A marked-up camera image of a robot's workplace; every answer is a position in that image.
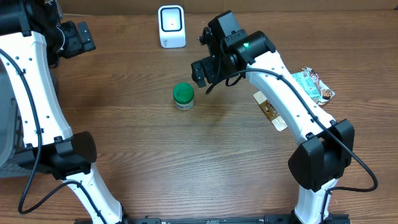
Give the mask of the long teal wipes pack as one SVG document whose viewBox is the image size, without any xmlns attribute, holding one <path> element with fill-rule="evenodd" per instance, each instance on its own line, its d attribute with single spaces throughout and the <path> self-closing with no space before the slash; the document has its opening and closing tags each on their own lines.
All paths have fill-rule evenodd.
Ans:
<svg viewBox="0 0 398 224">
<path fill-rule="evenodd" d="M 320 93 L 311 78 L 310 72 L 301 71 L 293 73 L 292 76 L 310 98 L 315 99 L 316 101 L 320 99 Z"/>
</svg>

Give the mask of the brown white snack bag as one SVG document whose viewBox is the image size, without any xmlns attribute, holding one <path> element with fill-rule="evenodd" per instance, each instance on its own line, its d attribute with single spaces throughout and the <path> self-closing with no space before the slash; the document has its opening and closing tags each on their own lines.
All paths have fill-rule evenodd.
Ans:
<svg viewBox="0 0 398 224">
<path fill-rule="evenodd" d="M 303 67 L 300 69 L 300 72 L 301 71 L 310 72 L 311 78 L 313 79 L 313 82 L 320 93 L 320 99 L 318 101 L 312 98 L 311 99 L 319 106 L 327 104 L 334 97 L 335 92 L 322 82 L 318 76 L 318 73 L 314 71 L 314 69 L 310 67 Z M 274 125 L 276 130 L 281 132 L 287 128 L 285 121 L 261 91 L 255 93 L 253 97 L 263 110 L 264 114 L 268 117 L 269 121 Z"/>
</svg>

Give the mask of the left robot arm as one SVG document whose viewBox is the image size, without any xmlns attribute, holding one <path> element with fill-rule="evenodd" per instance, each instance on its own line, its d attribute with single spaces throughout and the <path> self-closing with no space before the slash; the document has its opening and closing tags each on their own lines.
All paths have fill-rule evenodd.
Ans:
<svg viewBox="0 0 398 224">
<path fill-rule="evenodd" d="M 78 197 L 92 223 L 127 223 L 96 166 L 88 131 L 74 133 L 58 102 L 50 68 L 96 48 L 85 22 L 63 21 L 57 1 L 1 2 L 1 61 L 22 118 L 18 166 L 51 174 Z"/>
</svg>

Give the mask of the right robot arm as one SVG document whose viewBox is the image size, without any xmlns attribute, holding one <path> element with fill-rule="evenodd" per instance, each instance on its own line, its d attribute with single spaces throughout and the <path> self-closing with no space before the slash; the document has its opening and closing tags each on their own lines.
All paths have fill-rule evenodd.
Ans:
<svg viewBox="0 0 398 224">
<path fill-rule="evenodd" d="M 212 88 L 231 77 L 247 78 L 273 105 L 290 129 L 297 149 L 288 161 L 299 184 L 290 214 L 268 214 L 264 223 L 349 223 L 348 215 L 328 211 L 330 195 L 351 164 L 354 128 L 319 107 L 286 69 L 275 45 L 261 31 L 251 35 L 226 11 L 212 19 L 198 40 L 209 57 L 191 64 L 199 87 Z"/>
</svg>

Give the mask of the green capped plastic bottle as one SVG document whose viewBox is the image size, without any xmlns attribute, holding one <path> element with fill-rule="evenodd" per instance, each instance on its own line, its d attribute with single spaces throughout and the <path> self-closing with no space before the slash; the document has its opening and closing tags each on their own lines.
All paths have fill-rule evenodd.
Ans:
<svg viewBox="0 0 398 224">
<path fill-rule="evenodd" d="M 187 111 L 194 105 L 194 89 L 188 83 L 179 83 L 173 89 L 173 99 L 179 110 Z"/>
</svg>

